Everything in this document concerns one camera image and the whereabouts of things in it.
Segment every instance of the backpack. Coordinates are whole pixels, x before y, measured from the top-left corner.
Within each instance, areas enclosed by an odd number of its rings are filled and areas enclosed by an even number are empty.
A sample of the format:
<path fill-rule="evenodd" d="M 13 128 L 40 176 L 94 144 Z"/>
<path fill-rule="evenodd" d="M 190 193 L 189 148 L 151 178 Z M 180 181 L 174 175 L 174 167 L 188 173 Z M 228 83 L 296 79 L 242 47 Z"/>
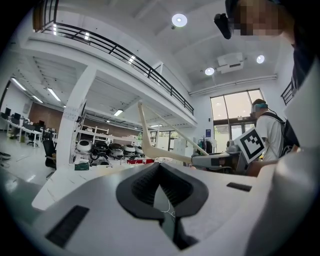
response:
<path fill-rule="evenodd" d="M 283 148 L 280 157 L 288 154 L 294 145 L 299 146 L 298 139 L 288 120 L 283 121 L 278 115 L 270 112 L 265 112 L 262 116 L 274 118 L 282 125 Z"/>

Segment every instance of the black metal railing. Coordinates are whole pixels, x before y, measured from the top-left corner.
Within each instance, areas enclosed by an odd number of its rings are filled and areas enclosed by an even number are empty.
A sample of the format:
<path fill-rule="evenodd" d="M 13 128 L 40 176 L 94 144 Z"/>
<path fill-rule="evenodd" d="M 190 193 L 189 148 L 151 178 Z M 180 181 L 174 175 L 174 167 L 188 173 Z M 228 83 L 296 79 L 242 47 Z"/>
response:
<path fill-rule="evenodd" d="M 292 100 L 292 98 L 293 98 L 293 95 L 292 95 L 292 82 L 290 82 L 289 85 L 285 88 L 285 90 L 281 94 L 281 97 L 282 97 L 285 105 L 287 105 L 289 103 L 289 101 Z"/>
<path fill-rule="evenodd" d="M 47 7 L 49 0 L 43 0 L 42 7 Z M 42 14 L 42 18 L 44 17 L 42 29 L 38 29 L 36 31 L 56 35 L 72 40 L 76 40 L 78 42 L 84 43 L 88 46 L 97 48 L 123 62 L 130 65 L 135 70 L 139 71 L 143 75 L 145 75 L 148 79 L 153 81 L 155 84 L 164 88 L 172 97 L 176 98 L 188 111 L 194 114 L 194 108 L 190 105 L 188 101 L 161 75 L 159 74 L 156 69 L 152 68 L 149 64 L 144 62 L 141 58 L 133 54 L 128 49 L 124 48 L 123 46 L 119 45 L 118 43 L 105 38 L 97 33 L 92 31 L 76 27 L 73 25 L 67 25 L 63 23 L 56 22 L 57 16 L 57 8 L 58 8 L 58 0 L 51 0 L 51 4 L 54 2 L 54 13 L 53 15 L 47 15 L 47 8 L 44 8 Z M 49 6 L 49 12 L 52 11 L 52 5 Z"/>
<path fill-rule="evenodd" d="M 56 22 L 59 0 L 42 0 L 34 7 L 33 28 L 41 32 L 48 25 Z"/>

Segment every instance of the person's arm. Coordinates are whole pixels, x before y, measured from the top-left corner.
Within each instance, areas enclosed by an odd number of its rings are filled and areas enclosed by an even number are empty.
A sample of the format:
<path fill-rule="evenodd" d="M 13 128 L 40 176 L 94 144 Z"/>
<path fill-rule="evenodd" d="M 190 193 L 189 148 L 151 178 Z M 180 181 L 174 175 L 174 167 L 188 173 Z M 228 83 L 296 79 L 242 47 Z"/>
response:
<path fill-rule="evenodd" d="M 262 167 L 265 167 L 265 166 L 268 166 L 268 165 L 274 165 L 274 164 L 277 164 L 277 163 L 278 163 L 278 160 L 252 162 L 249 165 L 249 168 L 248 168 L 248 170 L 246 172 L 247 176 L 258 177 Z"/>

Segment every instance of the wooden wall panel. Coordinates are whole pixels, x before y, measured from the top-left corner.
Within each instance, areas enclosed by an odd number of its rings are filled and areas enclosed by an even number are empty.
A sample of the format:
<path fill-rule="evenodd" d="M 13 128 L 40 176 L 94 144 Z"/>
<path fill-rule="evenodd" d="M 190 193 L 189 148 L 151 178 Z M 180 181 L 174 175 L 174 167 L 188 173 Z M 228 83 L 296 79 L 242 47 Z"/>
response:
<path fill-rule="evenodd" d="M 37 103 L 33 103 L 30 110 L 29 119 L 34 123 L 38 123 L 39 120 L 42 120 L 44 121 L 44 124 L 47 128 L 48 127 L 55 128 L 57 131 L 59 131 L 62 115 L 63 115 L 63 112 L 60 112 L 58 110 L 55 110 L 46 106 L 39 105 Z M 99 128 L 104 130 L 109 129 L 109 134 L 116 137 L 139 135 L 139 131 L 116 127 L 113 125 L 92 121 L 89 119 L 84 120 L 84 125 L 91 126 L 91 127 L 98 126 Z"/>
<path fill-rule="evenodd" d="M 101 122 L 96 122 L 96 121 L 92 121 L 92 120 L 88 120 L 88 119 L 84 120 L 83 124 L 86 126 L 91 126 L 91 127 L 98 126 L 98 128 L 101 128 L 104 130 L 109 129 L 109 135 L 113 135 L 116 137 L 126 137 L 128 135 L 136 135 L 136 136 L 139 135 L 139 131 L 116 127 L 113 125 L 109 125 L 109 124 L 101 123 Z"/>
<path fill-rule="evenodd" d="M 59 131 L 62 115 L 61 111 L 33 103 L 29 119 L 34 123 L 38 123 L 39 120 L 44 121 L 45 127 L 55 128 L 56 131 Z"/>

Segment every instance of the black camera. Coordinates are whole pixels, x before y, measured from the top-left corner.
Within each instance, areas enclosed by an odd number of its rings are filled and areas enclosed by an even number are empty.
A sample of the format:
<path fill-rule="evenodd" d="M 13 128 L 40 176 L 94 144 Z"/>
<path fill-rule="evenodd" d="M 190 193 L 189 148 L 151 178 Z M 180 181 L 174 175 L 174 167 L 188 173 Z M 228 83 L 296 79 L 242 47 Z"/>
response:
<path fill-rule="evenodd" d="M 221 31 L 221 33 L 225 39 L 231 38 L 231 30 L 230 30 L 230 26 L 229 26 L 229 21 L 228 21 L 228 18 L 225 13 L 217 14 L 214 17 L 214 23 L 219 28 L 219 30 Z"/>

